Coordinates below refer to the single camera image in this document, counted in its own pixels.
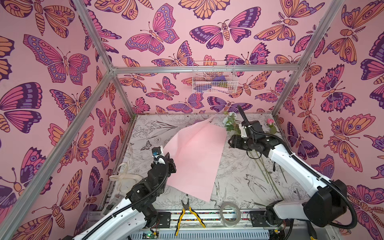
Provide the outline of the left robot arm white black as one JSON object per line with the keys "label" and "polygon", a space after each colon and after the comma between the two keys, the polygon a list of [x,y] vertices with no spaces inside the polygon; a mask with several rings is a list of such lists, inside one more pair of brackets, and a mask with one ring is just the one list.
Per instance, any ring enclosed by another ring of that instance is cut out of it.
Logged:
{"label": "left robot arm white black", "polygon": [[135,184],[101,220],[73,240],[124,240],[156,224],[158,211],[153,203],[164,193],[168,178],[176,172],[174,160],[164,148],[152,148],[153,162],[148,176]]}

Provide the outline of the white fake rose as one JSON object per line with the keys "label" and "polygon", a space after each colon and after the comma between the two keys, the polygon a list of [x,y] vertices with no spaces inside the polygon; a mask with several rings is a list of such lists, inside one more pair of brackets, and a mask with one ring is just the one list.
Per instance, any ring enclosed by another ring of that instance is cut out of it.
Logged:
{"label": "white fake rose", "polygon": [[235,112],[225,112],[225,118],[223,119],[223,124],[229,134],[234,134],[234,135],[241,134],[239,121],[237,120],[237,114]]}

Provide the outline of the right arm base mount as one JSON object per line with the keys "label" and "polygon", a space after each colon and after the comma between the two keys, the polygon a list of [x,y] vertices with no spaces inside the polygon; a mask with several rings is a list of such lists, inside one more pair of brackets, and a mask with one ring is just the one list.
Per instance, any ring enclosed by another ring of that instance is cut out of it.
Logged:
{"label": "right arm base mount", "polygon": [[250,211],[249,212],[249,220],[252,223],[252,227],[269,227],[269,223],[267,221],[267,211]]}

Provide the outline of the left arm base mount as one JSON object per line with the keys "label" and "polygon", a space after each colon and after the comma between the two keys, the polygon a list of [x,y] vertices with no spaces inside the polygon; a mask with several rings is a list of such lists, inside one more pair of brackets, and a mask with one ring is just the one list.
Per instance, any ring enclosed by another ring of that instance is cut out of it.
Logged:
{"label": "left arm base mount", "polygon": [[150,219],[147,227],[150,229],[169,229],[171,225],[171,212],[158,212],[156,218]]}

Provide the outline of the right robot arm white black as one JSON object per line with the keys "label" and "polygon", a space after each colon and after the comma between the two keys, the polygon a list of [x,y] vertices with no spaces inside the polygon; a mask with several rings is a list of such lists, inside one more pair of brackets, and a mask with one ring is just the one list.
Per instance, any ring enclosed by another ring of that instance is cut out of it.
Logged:
{"label": "right robot arm white black", "polygon": [[280,137],[265,133],[260,122],[250,122],[243,109],[238,110],[243,118],[239,126],[241,133],[229,139],[230,147],[255,151],[269,158],[290,174],[309,196],[309,200],[304,202],[276,201],[269,204],[266,207],[269,225],[291,219],[307,221],[321,228],[330,225],[350,230],[357,226],[357,212],[347,198],[347,186],[342,181],[333,181],[313,169]]}

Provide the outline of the purple pink wrapping paper sheet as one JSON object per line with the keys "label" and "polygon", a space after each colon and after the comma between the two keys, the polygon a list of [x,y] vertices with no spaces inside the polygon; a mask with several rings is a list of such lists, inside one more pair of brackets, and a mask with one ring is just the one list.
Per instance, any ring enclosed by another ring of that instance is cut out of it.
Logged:
{"label": "purple pink wrapping paper sheet", "polygon": [[227,138],[226,129],[212,124],[213,119],[179,130],[164,148],[176,166],[167,185],[205,202],[210,201]]}

